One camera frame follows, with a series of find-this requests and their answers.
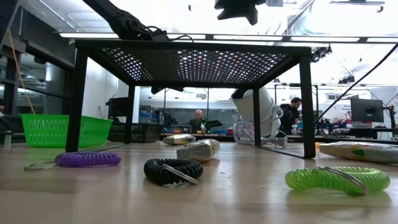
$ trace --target green plastic basket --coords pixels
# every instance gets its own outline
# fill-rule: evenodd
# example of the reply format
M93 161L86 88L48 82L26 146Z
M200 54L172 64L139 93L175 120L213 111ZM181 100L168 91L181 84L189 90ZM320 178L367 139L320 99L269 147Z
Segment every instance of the green plastic basket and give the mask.
M30 147L65 147L69 115L21 114ZM79 147L105 144L112 121L81 117Z

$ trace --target man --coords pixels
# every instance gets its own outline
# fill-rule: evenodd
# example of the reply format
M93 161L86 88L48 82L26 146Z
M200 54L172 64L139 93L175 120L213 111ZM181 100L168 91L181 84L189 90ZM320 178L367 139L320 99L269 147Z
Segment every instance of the man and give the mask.
M203 112L201 110L195 111L195 119L189 121L189 125L191 126L191 133L196 134L197 131L201 131L201 119Z
M280 130L286 134L292 134L292 125L299 122L300 113L297 110L301 106L299 97L293 98L290 104L281 104L280 108L284 111L283 117L280 118Z

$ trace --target black coiled keychain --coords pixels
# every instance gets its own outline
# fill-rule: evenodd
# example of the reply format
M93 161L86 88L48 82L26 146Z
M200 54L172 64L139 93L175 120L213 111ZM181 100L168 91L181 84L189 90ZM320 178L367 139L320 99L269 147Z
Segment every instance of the black coiled keychain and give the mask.
M144 173L149 181L158 185L178 184L186 181L197 184L197 178L203 173L203 166L197 161L151 159L145 163Z

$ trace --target perforated metal tabletop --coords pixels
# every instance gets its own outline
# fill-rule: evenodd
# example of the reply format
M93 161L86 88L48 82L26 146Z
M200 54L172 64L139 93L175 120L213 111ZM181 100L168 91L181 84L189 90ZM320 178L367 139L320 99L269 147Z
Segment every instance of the perforated metal tabletop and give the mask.
M252 88L298 64L309 47L77 40L93 60L128 85Z

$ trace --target metal clip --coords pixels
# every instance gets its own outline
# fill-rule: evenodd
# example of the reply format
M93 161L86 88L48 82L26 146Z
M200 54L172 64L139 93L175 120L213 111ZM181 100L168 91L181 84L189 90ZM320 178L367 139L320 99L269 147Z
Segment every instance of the metal clip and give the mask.
M359 188L363 190L363 194L366 195L368 193L368 188L357 178L353 177L352 175L349 175L343 171L331 168L331 167L316 167L317 169L325 170L334 174L337 174L341 177L346 178L347 180L351 181L353 184L357 185Z
M174 169L173 167L170 167L167 164L163 164L163 168L181 178L184 178L185 180L187 180L193 184L199 184L199 180L196 180L195 178L192 178L192 177L188 176L187 174L184 174L183 172L180 172L180 171Z

